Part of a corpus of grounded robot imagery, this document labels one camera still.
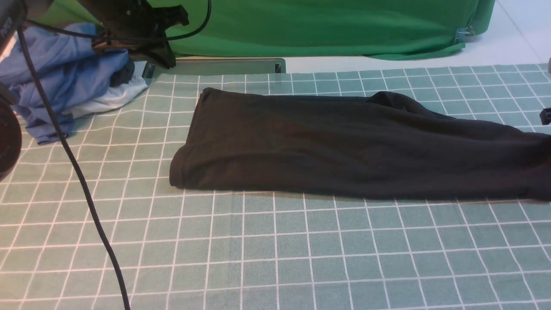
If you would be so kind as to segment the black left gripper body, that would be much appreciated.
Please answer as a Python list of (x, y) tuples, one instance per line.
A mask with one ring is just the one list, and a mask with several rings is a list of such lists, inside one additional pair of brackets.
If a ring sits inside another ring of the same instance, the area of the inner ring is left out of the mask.
[(181, 5), (154, 8), (147, 0), (80, 0), (104, 30), (94, 48), (164, 48), (166, 31), (189, 25), (188, 12)]

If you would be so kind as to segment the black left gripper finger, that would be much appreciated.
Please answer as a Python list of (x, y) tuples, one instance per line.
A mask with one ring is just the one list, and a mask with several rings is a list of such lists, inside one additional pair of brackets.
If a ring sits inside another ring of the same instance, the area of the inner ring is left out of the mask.
[(129, 48), (129, 55), (133, 59), (148, 61), (164, 69), (176, 66), (176, 57), (168, 42), (140, 43)]

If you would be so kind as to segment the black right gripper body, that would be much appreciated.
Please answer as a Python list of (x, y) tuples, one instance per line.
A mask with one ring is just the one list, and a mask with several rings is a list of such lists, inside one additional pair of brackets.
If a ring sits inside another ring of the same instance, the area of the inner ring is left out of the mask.
[(544, 126), (549, 125), (551, 123), (551, 108), (544, 108), (540, 112), (540, 120), (541, 120), (541, 124)]

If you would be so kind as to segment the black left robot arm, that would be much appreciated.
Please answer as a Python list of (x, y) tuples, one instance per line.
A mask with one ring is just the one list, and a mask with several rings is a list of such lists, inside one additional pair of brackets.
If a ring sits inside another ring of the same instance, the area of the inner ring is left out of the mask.
[(65, 141), (71, 108), (132, 78), (132, 58), (173, 68), (176, 57), (166, 31), (189, 25), (181, 5), (152, 6), (147, 0), (81, 0), (99, 25), (57, 29), (35, 22), (51, 0), (1, 2), (1, 179), (14, 169), (22, 130), (42, 143)]

